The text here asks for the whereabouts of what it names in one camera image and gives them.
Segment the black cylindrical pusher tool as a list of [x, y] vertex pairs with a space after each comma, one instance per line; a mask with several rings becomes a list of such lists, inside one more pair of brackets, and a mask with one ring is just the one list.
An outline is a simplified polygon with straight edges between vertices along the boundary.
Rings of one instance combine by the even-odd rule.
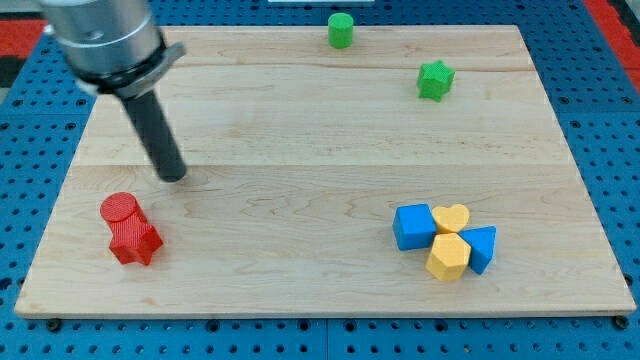
[[159, 179], [181, 180], [186, 165], [155, 92], [124, 100], [123, 105]]

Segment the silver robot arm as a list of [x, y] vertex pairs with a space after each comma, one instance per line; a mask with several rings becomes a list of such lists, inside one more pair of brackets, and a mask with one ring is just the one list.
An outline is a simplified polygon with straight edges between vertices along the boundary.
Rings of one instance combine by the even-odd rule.
[[171, 46], [145, 0], [39, 0], [46, 33], [63, 51], [79, 85], [92, 94], [117, 97], [157, 176], [177, 182], [185, 162], [154, 91], [186, 54]]

